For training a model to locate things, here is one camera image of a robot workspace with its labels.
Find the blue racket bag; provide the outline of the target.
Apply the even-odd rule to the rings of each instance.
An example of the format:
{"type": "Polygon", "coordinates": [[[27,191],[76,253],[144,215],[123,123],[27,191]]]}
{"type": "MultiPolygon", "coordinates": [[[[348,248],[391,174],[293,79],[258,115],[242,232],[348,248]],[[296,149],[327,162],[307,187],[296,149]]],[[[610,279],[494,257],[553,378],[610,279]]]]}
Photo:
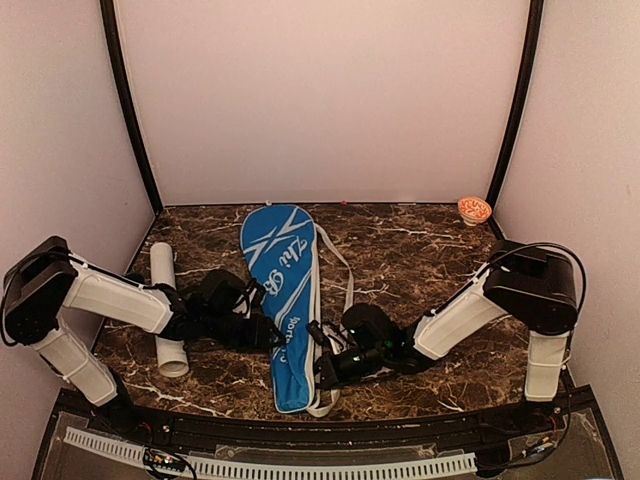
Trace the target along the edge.
{"type": "Polygon", "coordinates": [[[314,363],[326,348],[307,331],[313,320],[326,323],[321,319],[319,242],[346,261],[306,210],[287,204],[250,212],[240,233],[249,273],[266,289],[263,311],[285,337],[285,344],[270,353],[276,410],[316,418],[328,415],[340,398],[339,390],[331,389],[330,400],[321,399],[314,363]]]}

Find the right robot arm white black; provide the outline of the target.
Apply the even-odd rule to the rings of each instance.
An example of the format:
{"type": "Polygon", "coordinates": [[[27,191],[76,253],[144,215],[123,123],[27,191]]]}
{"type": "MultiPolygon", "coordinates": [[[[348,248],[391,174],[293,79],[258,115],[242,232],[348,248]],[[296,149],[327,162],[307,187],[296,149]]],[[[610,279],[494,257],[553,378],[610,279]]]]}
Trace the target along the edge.
{"type": "Polygon", "coordinates": [[[529,331],[525,400],[510,413],[521,434],[549,416],[586,299],[587,275],[569,248],[551,243],[496,243],[489,259],[441,306],[400,328],[378,306],[357,303],[341,319],[351,341],[314,363],[318,387],[329,390],[388,370],[414,375],[435,366],[488,323],[512,317],[529,331]]]}

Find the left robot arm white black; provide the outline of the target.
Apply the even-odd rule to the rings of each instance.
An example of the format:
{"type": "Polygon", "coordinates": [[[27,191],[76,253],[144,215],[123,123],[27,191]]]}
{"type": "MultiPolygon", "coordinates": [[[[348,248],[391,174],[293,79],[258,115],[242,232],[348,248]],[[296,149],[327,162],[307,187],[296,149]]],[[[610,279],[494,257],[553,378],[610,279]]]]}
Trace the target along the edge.
{"type": "Polygon", "coordinates": [[[32,347],[101,411],[120,436],[141,427],[119,376],[99,361],[63,322],[72,309],[124,322],[170,341],[212,338],[232,350],[268,351],[285,337],[261,308],[264,288],[222,269],[179,290],[167,280],[151,285],[117,275],[74,254],[52,236],[5,275],[1,339],[32,347]]]}

